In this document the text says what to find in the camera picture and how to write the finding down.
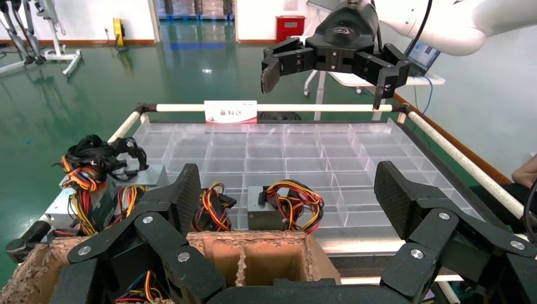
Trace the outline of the person bare hand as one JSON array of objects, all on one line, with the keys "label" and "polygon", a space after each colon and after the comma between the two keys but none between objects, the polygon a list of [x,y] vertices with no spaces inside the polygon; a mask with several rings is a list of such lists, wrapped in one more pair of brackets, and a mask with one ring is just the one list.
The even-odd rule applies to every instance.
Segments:
[{"label": "person bare hand", "polygon": [[525,164],[520,166],[512,173],[512,180],[526,188],[531,188],[536,180],[537,171],[536,155],[532,156]]}]

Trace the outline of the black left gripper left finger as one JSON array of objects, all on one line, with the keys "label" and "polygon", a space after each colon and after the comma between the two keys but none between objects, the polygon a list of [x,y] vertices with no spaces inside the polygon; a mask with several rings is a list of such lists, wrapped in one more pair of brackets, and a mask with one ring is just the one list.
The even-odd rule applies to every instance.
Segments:
[{"label": "black left gripper left finger", "polygon": [[146,275],[175,303],[207,303],[225,278],[186,238],[200,194],[193,163],[146,192],[127,218],[71,249],[51,303],[115,303]]}]

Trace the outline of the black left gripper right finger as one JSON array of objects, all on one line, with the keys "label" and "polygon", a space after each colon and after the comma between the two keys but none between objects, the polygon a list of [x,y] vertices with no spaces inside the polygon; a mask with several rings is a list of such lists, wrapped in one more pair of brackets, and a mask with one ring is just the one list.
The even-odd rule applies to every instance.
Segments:
[{"label": "black left gripper right finger", "polygon": [[377,165],[376,198],[405,241],[381,285],[419,303],[446,268],[485,303],[536,302],[536,248],[463,212],[440,189],[406,179],[390,161]]}]

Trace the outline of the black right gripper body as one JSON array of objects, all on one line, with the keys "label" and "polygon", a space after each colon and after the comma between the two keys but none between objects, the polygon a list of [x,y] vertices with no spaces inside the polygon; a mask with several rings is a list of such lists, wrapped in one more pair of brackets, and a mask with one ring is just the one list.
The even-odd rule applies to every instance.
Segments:
[{"label": "black right gripper body", "polygon": [[339,4],[306,38],[306,69],[339,73],[379,73],[375,55],[379,20],[373,4]]}]

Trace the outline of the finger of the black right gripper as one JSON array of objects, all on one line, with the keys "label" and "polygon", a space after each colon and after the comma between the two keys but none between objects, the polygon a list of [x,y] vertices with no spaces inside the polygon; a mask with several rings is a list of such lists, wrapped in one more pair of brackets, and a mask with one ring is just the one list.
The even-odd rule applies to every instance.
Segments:
[{"label": "finger of the black right gripper", "polygon": [[288,38],[263,51],[261,90],[269,94],[280,78],[312,70],[316,62],[314,50],[298,38]]},{"label": "finger of the black right gripper", "polygon": [[392,98],[395,89],[407,83],[410,60],[393,44],[385,44],[379,53],[356,52],[354,74],[375,86],[373,109]]}]

